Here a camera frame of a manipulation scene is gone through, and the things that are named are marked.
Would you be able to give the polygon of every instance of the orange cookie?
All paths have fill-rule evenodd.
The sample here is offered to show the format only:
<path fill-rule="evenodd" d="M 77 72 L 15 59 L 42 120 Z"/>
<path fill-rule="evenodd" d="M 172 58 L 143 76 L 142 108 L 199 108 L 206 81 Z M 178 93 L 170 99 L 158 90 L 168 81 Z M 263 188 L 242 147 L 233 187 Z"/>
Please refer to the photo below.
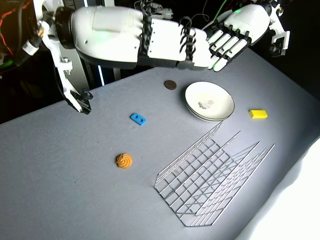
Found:
<path fill-rule="evenodd" d="M 132 164 L 132 156 L 127 153 L 120 154 L 116 157 L 116 164 L 119 168 L 127 169 Z"/>

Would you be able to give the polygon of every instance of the gray table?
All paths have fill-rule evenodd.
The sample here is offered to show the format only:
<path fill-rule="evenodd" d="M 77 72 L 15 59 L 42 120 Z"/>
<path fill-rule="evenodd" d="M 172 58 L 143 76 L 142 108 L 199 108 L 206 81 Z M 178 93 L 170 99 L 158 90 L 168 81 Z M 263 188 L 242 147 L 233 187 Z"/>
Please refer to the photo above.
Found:
<path fill-rule="evenodd" d="M 164 87 L 168 79 L 176 90 Z M 214 226 L 187 228 L 153 185 L 214 127 L 185 106 L 184 89 L 197 81 L 235 101 L 218 144 L 241 130 L 228 151 L 257 141 L 275 148 Z M 90 115 L 59 102 L 0 125 L 1 240 L 231 240 L 320 134 L 320 103 L 250 50 L 219 73 L 154 68 L 92 93 Z M 269 118 L 252 120 L 249 109 Z M 130 168 L 116 167 L 120 153 L 133 156 Z"/>

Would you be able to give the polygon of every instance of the blue lego brick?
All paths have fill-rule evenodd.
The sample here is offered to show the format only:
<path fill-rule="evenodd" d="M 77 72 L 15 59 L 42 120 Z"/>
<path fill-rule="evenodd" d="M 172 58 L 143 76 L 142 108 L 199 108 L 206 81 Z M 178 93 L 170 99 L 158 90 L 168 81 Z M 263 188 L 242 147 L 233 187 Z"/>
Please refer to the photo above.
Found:
<path fill-rule="evenodd" d="M 135 121 L 137 124 L 139 124 L 140 126 L 144 125 L 147 122 L 147 120 L 143 116 L 141 116 L 140 114 L 138 114 L 136 112 L 134 114 L 132 114 L 130 118 L 133 121 Z"/>

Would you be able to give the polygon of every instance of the dish rack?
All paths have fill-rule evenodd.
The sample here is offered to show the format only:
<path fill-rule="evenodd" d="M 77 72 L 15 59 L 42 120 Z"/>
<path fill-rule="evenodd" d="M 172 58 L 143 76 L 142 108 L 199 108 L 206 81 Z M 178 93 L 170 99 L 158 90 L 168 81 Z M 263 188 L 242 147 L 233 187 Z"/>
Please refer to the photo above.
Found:
<path fill-rule="evenodd" d="M 157 175 L 154 188 L 186 227 L 213 225 L 275 146 L 249 157 L 257 142 L 230 156 L 224 147 L 240 131 L 219 146 L 213 136 L 221 124 Z"/>

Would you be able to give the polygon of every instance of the yellow block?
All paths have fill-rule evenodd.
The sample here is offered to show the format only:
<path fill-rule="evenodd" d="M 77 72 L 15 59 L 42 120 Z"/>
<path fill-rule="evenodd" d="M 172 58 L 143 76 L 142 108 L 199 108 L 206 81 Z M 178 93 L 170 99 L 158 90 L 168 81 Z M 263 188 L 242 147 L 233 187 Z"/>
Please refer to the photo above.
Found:
<path fill-rule="evenodd" d="M 253 119 L 266 119 L 268 117 L 266 110 L 250 110 L 249 114 Z"/>

